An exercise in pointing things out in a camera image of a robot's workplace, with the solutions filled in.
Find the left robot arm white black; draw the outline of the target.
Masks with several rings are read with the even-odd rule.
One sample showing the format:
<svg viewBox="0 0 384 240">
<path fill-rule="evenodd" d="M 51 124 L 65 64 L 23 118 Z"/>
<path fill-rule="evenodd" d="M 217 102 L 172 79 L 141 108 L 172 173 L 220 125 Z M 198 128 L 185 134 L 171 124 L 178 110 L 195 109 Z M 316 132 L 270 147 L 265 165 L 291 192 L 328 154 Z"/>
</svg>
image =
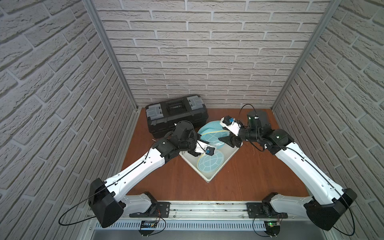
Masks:
<svg viewBox="0 0 384 240">
<path fill-rule="evenodd" d="M 126 194 L 147 175 L 176 158 L 180 152 L 192 156 L 212 155 L 215 148 L 201 140 L 192 123 L 180 121 L 163 138 L 152 144 L 150 149 L 137 161 L 120 173 L 91 183 L 88 205 L 102 228 L 114 224 L 123 213 L 145 213 L 155 200 L 149 194 L 127 198 Z"/>
</svg>

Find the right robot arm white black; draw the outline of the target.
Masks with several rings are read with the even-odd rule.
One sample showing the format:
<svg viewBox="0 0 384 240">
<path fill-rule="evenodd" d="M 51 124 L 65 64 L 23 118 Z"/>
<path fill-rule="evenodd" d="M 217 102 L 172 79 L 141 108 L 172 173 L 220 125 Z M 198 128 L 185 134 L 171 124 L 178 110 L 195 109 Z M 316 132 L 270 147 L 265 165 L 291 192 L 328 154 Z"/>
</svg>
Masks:
<svg viewBox="0 0 384 240">
<path fill-rule="evenodd" d="M 309 197 L 284 196 L 270 193 L 262 200 L 265 210 L 271 215 L 287 213 L 308 217 L 317 227 L 329 231 L 340 217 L 350 209 L 357 194 L 351 188 L 343 188 L 329 178 L 286 131 L 273 130 L 267 115 L 261 111 L 251 111 L 248 123 L 230 116 L 220 120 L 224 130 L 230 135 L 220 141 L 230 147 L 240 147 L 243 142 L 258 143 L 261 151 L 269 151 L 285 163 L 305 184 L 311 193 Z"/>
</svg>

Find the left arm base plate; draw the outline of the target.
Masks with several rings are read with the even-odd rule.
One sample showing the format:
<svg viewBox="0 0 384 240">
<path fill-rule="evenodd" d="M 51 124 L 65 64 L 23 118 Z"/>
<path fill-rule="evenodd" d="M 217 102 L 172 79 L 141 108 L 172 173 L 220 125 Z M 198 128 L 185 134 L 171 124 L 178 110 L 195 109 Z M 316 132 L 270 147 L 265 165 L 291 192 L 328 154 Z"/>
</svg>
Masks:
<svg viewBox="0 0 384 240">
<path fill-rule="evenodd" d="M 144 213 L 129 214 L 130 218 L 168 218 L 170 212 L 170 202 L 152 203 L 149 209 Z"/>
</svg>

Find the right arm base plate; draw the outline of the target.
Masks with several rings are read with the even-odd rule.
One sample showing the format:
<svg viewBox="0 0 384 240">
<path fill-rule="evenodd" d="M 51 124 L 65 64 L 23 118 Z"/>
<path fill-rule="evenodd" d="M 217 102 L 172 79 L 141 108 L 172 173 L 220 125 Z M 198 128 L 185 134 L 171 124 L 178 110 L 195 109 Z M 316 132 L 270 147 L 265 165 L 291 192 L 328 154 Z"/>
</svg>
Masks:
<svg viewBox="0 0 384 240">
<path fill-rule="evenodd" d="M 287 213 L 277 213 L 269 205 L 262 202 L 250 202 L 246 203 L 248 216 L 250 219 L 287 219 Z"/>
</svg>

